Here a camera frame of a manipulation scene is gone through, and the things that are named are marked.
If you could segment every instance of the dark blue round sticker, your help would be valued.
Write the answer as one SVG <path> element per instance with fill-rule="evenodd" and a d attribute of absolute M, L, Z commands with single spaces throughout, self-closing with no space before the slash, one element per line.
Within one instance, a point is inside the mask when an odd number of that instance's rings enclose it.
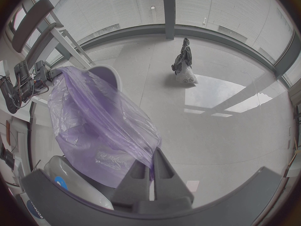
<path fill-rule="evenodd" d="M 62 179 L 60 176 L 55 177 L 55 182 L 68 190 L 67 184 L 65 183 L 64 179 Z"/>
<path fill-rule="evenodd" d="M 26 205 L 27 205 L 29 212 L 31 212 L 33 216 L 35 216 L 39 219 L 44 219 L 43 216 L 41 215 L 41 213 L 33 205 L 32 201 L 28 200 Z"/>

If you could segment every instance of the white plastic bag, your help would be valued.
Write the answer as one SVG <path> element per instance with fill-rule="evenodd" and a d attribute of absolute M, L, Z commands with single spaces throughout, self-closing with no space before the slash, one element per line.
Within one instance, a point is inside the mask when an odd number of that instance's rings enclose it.
<path fill-rule="evenodd" d="M 177 73 L 177 75 L 175 76 L 175 80 L 184 84 L 198 84 L 198 80 L 192 72 L 190 66 L 187 66 L 185 63 L 183 64 L 184 65 L 182 66 L 182 71 L 180 73 Z"/>

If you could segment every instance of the blue sticker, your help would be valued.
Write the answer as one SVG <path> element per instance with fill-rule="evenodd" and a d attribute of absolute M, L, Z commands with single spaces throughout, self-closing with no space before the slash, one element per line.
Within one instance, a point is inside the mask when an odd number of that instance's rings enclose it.
<path fill-rule="evenodd" d="M 44 219 L 43 216 L 41 215 L 41 213 L 33 205 L 32 201 L 28 200 L 26 205 L 27 205 L 29 212 L 31 212 L 33 216 L 35 216 L 39 219 Z"/>
<path fill-rule="evenodd" d="M 68 190 L 67 184 L 65 183 L 64 179 L 62 179 L 60 176 L 55 177 L 55 182 Z"/>

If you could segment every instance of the translucent purple trash bag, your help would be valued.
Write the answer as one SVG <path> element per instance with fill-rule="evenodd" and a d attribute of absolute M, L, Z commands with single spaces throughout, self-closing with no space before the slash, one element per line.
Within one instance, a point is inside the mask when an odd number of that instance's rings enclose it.
<path fill-rule="evenodd" d="M 48 98 L 60 148 L 74 168 L 117 187 L 139 160 L 152 168 L 161 135 L 149 117 L 119 90 L 87 70 L 60 67 Z"/>

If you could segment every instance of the floor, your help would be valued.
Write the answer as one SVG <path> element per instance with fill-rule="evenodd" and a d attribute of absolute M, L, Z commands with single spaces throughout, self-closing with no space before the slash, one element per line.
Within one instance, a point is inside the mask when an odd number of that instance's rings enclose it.
<path fill-rule="evenodd" d="M 171 70 L 184 37 L 135 36 L 86 52 L 116 69 L 122 91 L 151 118 L 162 151 L 195 196 L 212 202 L 266 166 L 283 174 L 292 156 L 295 123 L 287 89 L 254 59 L 230 47 L 189 37 L 197 85 L 181 84 Z M 69 61 L 60 66 L 71 65 Z M 32 131 L 33 163 L 62 155 L 47 108 Z"/>

